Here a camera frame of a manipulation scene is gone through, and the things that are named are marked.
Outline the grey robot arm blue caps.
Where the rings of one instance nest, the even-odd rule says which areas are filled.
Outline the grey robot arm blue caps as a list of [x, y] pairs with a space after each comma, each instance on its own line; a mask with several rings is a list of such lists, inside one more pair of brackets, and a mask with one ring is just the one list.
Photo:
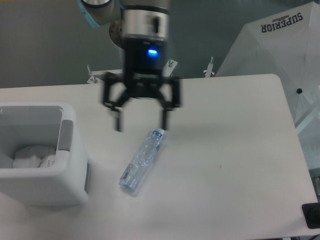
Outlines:
[[155, 99], [162, 107], [161, 128], [168, 112], [181, 106], [180, 78], [172, 73], [177, 62], [166, 59], [169, 40], [169, 0], [80, 0], [79, 8], [92, 28], [109, 24], [119, 36], [122, 73], [98, 75], [104, 83], [102, 104], [115, 113], [121, 130], [122, 110], [130, 99]]

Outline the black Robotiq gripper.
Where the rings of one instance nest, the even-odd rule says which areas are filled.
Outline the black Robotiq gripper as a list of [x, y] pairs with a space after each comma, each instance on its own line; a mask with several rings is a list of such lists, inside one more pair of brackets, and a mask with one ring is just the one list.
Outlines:
[[[156, 99], [162, 106], [161, 128], [168, 130], [168, 112], [180, 108], [181, 79], [178, 76], [163, 76], [167, 42], [146, 37], [126, 37], [124, 39], [123, 76], [106, 72], [102, 78], [102, 104], [109, 108], [114, 120], [114, 129], [122, 131], [123, 107], [130, 98]], [[121, 83], [124, 90], [117, 99], [111, 98], [113, 86]], [[166, 100], [161, 87], [171, 89], [170, 100]]]

